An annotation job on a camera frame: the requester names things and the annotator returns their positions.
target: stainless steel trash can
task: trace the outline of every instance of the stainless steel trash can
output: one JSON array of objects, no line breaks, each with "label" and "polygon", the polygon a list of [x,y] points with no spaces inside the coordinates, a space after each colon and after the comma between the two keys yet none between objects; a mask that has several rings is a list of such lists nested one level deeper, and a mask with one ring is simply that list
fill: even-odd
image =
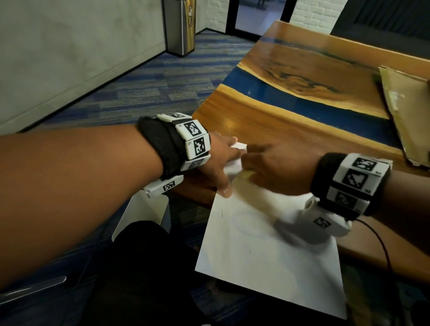
[{"label": "stainless steel trash can", "polygon": [[196,0],[163,0],[167,51],[184,57],[194,51]]}]

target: fingernail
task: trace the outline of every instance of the fingernail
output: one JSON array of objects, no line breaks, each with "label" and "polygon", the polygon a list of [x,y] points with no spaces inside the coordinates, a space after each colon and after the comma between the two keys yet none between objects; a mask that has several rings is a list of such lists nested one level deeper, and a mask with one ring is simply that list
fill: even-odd
[{"label": "fingernail", "polygon": [[228,186],[227,188],[220,190],[219,194],[224,198],[229,198],[233,194],[233,189],[231,189],[231,186]]}]

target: person's left hand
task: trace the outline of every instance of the person's left hand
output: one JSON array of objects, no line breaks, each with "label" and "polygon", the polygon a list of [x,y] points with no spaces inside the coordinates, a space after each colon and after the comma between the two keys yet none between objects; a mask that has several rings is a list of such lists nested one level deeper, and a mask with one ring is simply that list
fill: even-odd
[{"label": "person's left hand", "polygon": [[211,158],[199,170],[206,174],[218,188],[222,197],[228,198],[233,194],[228,177],[224,173],[227,162],[237,160],[244,153],[245,149],[230,147],[237,143],[237,137],[221,136],[219,132],[210,132],[211,135]]}]

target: sheet of paper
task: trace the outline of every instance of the sheet of paper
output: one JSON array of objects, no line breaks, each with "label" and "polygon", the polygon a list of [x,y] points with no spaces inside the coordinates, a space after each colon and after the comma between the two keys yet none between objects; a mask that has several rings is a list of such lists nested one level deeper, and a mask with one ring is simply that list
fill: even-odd
[{"label": "sheet of paper", "polygon": [[[237,160],[225,172],[241,169]],[[346,319],[336,241],[297,219],[311,194],[275,194],[239,177],[232,185],[232,197],[215,196],[196,271]]]}]

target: wooden table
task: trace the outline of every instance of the wooden table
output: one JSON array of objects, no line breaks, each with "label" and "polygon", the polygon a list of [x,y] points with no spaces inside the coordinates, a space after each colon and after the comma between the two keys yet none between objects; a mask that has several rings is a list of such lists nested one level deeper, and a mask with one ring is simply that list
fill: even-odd
[{"label": "wooden table", "polygon": [[[406,163],[375,82],[378,66],[430,79],[430,61],[274,22],[193,115],[208,130],[240,142],[298,142],[327,152],[362,153],[394,161],[394,169],[428,176]],[[211,207],[216,189],[198,173],[175,192]],[[372,218],[394,271],[430,283],[430,257]],[[386,268],[376,236],[354,223],[337,240],[341,254]]]}]

